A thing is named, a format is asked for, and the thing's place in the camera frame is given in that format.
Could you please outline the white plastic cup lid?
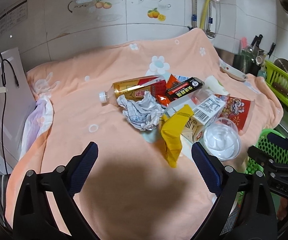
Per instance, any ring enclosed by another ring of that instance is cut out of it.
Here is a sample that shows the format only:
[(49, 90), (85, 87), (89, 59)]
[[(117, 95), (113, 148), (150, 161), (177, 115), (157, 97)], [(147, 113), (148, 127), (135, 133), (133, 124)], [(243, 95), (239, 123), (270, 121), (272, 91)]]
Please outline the white plastic cup lid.
[(241, 150), (237, 126), (228, 118), (218, 118), (204, 131), (204, 147), (220, 161), (235, 159)]

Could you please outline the white milk carton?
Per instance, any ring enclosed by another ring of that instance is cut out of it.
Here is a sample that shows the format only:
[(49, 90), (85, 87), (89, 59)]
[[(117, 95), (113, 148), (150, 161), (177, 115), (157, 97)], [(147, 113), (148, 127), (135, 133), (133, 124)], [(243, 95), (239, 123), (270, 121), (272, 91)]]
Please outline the white milk carton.
[(193, 115), (186, 122), (182, 135), (194, 144), (205, 129), (221, 114), (226, 102), (215, 95), (210, 95), (193, 108)]

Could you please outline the yellow snack wrapper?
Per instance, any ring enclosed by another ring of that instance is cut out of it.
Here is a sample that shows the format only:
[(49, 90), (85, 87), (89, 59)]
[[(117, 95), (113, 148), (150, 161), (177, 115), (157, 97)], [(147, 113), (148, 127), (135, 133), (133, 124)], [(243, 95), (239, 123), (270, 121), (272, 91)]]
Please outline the yellow snack wrapper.
[(184, 105), (171, 117), (164, 114), (160, 118), (160, 134), (165, 142), (165, 159), (171, 168), (176, 168), (177, 161), (183, 148), (180, 135), (193, 115), (193, 110), (189, 105)]

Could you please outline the green perforated plastic basket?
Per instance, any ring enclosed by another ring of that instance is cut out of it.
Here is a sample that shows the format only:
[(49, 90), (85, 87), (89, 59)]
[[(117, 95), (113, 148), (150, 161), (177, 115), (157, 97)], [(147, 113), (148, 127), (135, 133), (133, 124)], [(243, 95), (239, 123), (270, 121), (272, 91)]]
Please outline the green perforated plastic basket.
[[(276, 145), (270, 143), (267, 139), (267, 135), (269, 133), (275, 133), (276, 135), (283, 137), (282, 135), (280, 135), (280, 133), (278, 133), (274, 130), (264, 129), (255, 146), (257, 148), (259, 148), (260, 150), (262, 150), (263, 152), (270, 155), (271, 157), (273, 157), (277, 163), (288, 164), (288, 152), (279, 148), (279, 146), (276, 146)], [(269, 176), (265, 174), (264, 166), (258, 165), (253, 159), (251, 159), (249, 157), (245, 173), (246, 174), (253, 174), (253, 173), (256, 173), (257, 171), (263, 172), (263, 174), (265, 175), (266, 181), (268, 182)]]

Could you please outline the green dish rack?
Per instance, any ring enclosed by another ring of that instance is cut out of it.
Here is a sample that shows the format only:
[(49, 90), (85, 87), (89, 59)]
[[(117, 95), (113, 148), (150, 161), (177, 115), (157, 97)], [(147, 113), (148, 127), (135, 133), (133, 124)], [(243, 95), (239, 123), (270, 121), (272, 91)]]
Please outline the green dish rack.
[(265, 81), (268, 87), (273, 91), (277, 98), (288, 107), (288, 98), (273, 86), (273, 83), (278, 83), (288, 90), (288, 74), (275, 66), (271, 61), (265, 60), (264, 62), (266, 68)]

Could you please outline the steel bowl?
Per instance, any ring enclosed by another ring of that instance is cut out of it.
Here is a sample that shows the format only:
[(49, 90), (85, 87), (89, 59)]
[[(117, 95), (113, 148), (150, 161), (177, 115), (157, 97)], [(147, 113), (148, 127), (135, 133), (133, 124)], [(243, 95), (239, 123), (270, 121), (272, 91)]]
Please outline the steel bowl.
[(287, 59), (276, 59), (274, 61), (275, 66), (285, 71), (288, 74), (288, 60)]

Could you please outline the dark utensil holder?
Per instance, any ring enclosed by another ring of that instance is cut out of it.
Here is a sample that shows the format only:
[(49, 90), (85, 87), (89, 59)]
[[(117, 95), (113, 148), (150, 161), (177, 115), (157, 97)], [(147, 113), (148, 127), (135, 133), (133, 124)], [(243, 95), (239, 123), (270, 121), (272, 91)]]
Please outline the dark utensil holder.
[(234, 68), (244, 74), (252, 74), (257, 76), (260, 66), (256, 63), (255, 57), (251, 53), (242, 51), (240, 54), (235, 54), (233, 59)]

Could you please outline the orange snack wrapper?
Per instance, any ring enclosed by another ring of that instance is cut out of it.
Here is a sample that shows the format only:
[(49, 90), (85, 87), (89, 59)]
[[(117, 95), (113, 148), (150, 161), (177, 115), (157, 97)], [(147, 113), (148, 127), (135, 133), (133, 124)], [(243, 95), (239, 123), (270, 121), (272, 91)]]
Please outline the orange snack wrapper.
[(160, 105), (167, 107), (172, 101), (172, 99), (169, 99), (169, 96), (167, 94), (167, 90), (174, 88), (179, 83), (180, 83), (180, 81), (174, 75), (171, 74), (169, 79), (168, 79), (168, 81), (167, 81), (167, 83), (166, 83), (165, 92), (163, 92), (161, 95), (156, 95), (155, 96), (157, 102)]

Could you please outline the white green paper cup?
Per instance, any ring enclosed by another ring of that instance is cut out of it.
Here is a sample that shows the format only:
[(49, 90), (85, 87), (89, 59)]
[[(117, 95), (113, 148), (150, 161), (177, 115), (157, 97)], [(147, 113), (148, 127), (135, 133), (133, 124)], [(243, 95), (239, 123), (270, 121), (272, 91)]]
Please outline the white green paper cup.
[(211, 90), (214, 94), (229, 96), (230, 93), (224, 88), (224, 86), (214, 77), (208, 76), (205, 81), (205, 88)]

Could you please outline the black snack box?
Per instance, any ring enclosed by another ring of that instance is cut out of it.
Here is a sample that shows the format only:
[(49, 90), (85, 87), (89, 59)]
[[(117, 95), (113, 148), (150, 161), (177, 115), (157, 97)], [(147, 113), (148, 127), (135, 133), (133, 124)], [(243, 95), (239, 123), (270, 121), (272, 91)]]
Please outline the black snack box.
[(176, 85), (174, 88), (168, 89), (167, 94), (169, 99), (174, 101), (201, 89), (203, 86), (203, 81), (196, 77), (190, 77), (189, 79), (186, 79), (185, 81)]

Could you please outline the crumpled white paper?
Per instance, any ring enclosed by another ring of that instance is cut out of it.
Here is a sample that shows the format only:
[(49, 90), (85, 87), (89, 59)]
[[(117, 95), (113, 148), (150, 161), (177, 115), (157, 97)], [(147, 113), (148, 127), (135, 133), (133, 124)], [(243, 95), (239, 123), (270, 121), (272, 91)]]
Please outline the crumpled white paper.
[(156, 102), (148, 91), (145, 91), (143, 99), (139, 101), (128, 100), (125, 95), (121, 95), (117, 99), (117, 104), (123, 108), (122, 113), (126, 120), (140, 131), (155, 129), (165, 112), (165, 108)]

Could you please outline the white ceramic dish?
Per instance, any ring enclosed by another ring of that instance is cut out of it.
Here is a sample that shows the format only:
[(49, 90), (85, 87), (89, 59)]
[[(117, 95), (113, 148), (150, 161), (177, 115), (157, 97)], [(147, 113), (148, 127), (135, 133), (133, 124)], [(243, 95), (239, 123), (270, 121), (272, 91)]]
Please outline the white ceramic dish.
[(241, 72), (240, 70), (237, 70), (236, 68), (233, 68), (226, 62), (224, 62), (222, 59), (219, 59), (219, 66), (220, 70), (223, 73), (228, 74), (229, 77), (233, 78), (234, 80), (244, 82), (247, 80), (247, 76)]

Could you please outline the peach floral towel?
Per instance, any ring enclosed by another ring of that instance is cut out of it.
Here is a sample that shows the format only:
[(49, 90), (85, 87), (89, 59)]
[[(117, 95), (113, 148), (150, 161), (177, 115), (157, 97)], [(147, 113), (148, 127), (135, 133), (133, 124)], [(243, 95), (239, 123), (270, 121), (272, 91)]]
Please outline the peach floral towel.
[(243, 171), (247, 150), (265, 128), (276, 127), (282, 106), (261, 77), (245, 83), (219, 69), (219, 57), (200, 29), (168, 40), (135, 41), (89, 51), (66, 61), (37, 66), (27, 73), (30, 86), (55, 84), (51, 128), (15, 166), (7, 186), (5, 216), (13, 221), (15, 203), (28, 170), (51, 172), (81, 154), (89, 142), (99, 153), (82, 191), (74, 200), (101, 239), (190, 239), (212, 206), (196, 165), (184, 155), (176, 168), (165, 158), (162, 140), (147, 142), (120, 109), (102, 105), (99, 93), (114, 82), (152, 73), (161, 58), (174, 75), (204, 80), (214, 76), (231, 96), (255, 104), (242, 149), (229, 164)]

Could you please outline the white appliance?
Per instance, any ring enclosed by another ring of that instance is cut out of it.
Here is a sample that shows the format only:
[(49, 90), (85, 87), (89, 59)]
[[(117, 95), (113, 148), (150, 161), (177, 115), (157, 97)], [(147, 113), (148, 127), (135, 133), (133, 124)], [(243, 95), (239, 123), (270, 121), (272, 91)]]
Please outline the white appliance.
[(0, 53), (0, 175), (18, 163), (24, 124), (35, 107), (18, 48)]

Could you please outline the amber tea bottle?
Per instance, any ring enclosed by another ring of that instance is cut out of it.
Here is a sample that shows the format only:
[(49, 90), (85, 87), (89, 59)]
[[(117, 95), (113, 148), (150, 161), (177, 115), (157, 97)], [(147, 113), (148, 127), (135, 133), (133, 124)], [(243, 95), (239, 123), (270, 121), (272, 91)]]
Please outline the amber tea bottle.
[(101, 104), (115, 104), (119, 96), (127, 100), (139, 101), (149, 92), (153, 97), (165, 95), (167, 81), (163, 76), (151, 75), (114, 82), (108, 91), (99, 93)]

